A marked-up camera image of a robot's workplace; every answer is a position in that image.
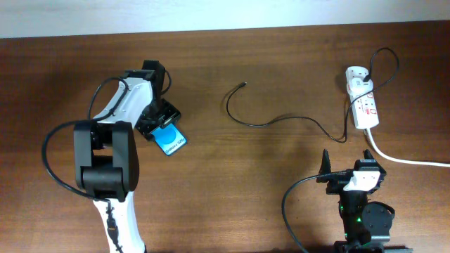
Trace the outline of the blue screen smartphone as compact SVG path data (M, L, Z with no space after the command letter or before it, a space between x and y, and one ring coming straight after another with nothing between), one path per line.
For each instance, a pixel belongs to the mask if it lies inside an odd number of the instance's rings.
M152 132L155 142L166 156L171 156L184 147L188 140L175 124L168 124L165 128L158 127Z

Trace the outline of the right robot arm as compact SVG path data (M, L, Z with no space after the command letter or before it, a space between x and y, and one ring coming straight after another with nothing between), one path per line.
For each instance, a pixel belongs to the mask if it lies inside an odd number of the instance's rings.
M395 218L393 207L370 201L369 195L380 188L387 172L369 150L354 166L343 171L331 170L327 150L323 151L318 183L326 183L328 195L338 195L338 213L343 222L345 240L336 241L335 252L412 252L405 246L386 246Z

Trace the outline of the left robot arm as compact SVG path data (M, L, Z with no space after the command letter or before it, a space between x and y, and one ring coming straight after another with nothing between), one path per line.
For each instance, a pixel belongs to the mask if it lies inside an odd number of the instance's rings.
M117 78L118 89L97 115L74 127L75 180L97 208L110 252L146 252L134 208L140 165L134 132L171 156L186 145L181 113L162 96L172 79L157 60Z

